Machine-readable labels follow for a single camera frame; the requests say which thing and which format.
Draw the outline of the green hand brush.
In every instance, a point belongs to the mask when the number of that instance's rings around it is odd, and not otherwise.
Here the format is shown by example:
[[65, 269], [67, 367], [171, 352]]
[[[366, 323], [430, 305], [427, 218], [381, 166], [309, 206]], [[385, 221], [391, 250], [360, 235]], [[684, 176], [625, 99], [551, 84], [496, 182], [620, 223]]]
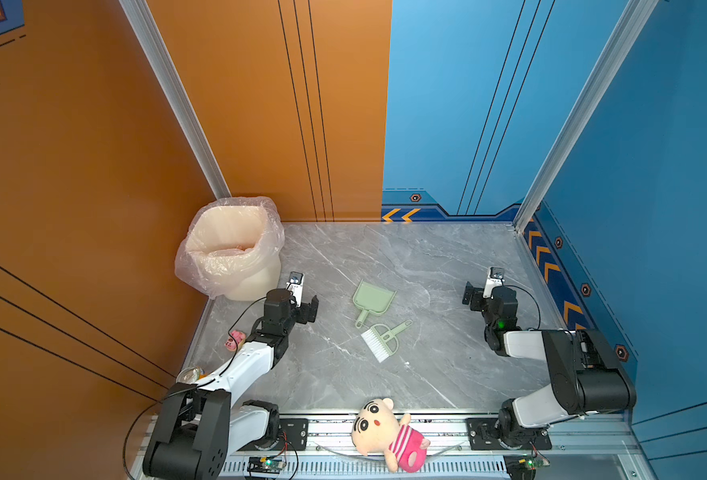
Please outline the green hand brush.
[[375, 324], [361, 334], [361, 338], [375, 359], [379, 363], [391, 358], [399, 350], [399, 334], [405, 332], [413, 325], [411, 320], [407, 320], [395, 327], [385, 324]]

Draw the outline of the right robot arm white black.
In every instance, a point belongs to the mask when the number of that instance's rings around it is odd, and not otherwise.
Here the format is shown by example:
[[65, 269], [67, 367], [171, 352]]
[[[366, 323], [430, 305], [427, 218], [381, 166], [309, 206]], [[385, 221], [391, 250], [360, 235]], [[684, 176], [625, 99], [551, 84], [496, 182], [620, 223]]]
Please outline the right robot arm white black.
[[483, 287], [465, 285], [463, 304], [483, 316], [485, 342], [495, 354], [545, 362], [549, 374], [539, 390], [503, 402], [497, 418], [467, 421], [473, 449], [541, 448], [557, 423], [637, 404], [629, 374], [599, 330], [523, 330], [517, 290], [495, 278]]

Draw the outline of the green dustpan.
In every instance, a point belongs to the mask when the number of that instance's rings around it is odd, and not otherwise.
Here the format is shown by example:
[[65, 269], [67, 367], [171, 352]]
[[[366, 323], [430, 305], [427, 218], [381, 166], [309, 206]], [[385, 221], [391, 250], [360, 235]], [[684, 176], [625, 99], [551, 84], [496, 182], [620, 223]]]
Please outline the green dustpan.
[[371, 315], [381, 316], [389, 310], [391, 302], [395, 299], [397, 292], [375, 286], [369, 282], [361, 281], [355, 294], [352, 296], [352, 303], [359, 310], [359, 316], [355, 321], [355, 328], [361, 329]]

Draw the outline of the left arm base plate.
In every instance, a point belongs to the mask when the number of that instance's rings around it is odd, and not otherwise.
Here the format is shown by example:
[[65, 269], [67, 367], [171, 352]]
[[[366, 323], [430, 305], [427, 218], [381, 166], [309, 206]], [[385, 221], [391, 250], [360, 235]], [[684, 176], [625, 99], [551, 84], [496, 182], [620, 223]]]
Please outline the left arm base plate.
[[288, 442], [297, 452], [304, 451], [309, 434], [307, 418], [280, 418], [277, 438], [275, 440], [253, 441], [239, 449], [239, 452], [278, 451]]

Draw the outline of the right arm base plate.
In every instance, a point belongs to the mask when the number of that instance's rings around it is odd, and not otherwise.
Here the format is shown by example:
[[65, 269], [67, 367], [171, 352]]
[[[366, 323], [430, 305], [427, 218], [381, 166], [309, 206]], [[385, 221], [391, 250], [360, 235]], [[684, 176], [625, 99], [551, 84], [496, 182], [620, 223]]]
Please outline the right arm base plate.
[[503, 427], [498, 419], [471, 417], [465, 420], [471, 449], [481, 450], [551, 450], [553, 444], [545, 428], [523, 428], [515, 422]]

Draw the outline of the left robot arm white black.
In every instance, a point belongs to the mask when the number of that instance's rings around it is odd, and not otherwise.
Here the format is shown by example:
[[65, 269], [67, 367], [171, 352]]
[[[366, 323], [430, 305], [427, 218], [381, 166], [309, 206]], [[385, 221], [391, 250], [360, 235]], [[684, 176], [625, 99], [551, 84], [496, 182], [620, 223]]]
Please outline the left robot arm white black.
[[160, 410], [142, 460], [142, 473], [155, 479], [215, 479], [225, 461], [243, 446], [273, 444], [279, 413], [270, 402], [233, 405], [251, 385], [275, 368], [297, 324], [316, 320], [319, 300], [299, 301], [291, 288], [261, 298], [263, 316], [255, 320], [241, 348], [211, 374], [177, 382], [159, 401]]

